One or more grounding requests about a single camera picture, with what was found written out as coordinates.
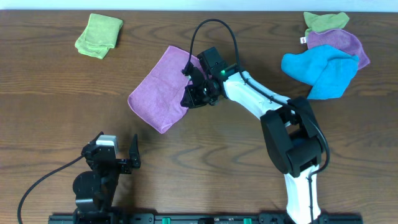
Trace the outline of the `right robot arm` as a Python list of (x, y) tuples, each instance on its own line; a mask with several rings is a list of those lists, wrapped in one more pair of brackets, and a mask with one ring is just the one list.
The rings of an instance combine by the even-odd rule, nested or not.
[(182, 69), (191, 84), (185, 88), (181, 106), (215, 105), (223, 96), (258, 118), (267, 153), (284, 175), (288, 216), (294, 223), (315, 223), (321, 214), (316, 179), (328, 165), (322, 155), (329, 151), (309, 102), (274, 93), (239, 64), (228, 65), (214, 47), (197, 57), (198, 67), (189, 60)]

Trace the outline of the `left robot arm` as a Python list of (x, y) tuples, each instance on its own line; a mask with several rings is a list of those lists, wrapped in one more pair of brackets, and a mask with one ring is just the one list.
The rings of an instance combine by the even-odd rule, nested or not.
[(73, 223), (126, 223), (123, 212), (112, 206), (113, 198), (121, 174), (131, 174), (141, 167), (135, 134), (129, 148), (127, 159), (118, 159), (118, 139), (116, 136), (100, 132), (83, 147), (81, 155), (90, 171), (82, 172), (73, 182), (76, 195), (76, 210)]

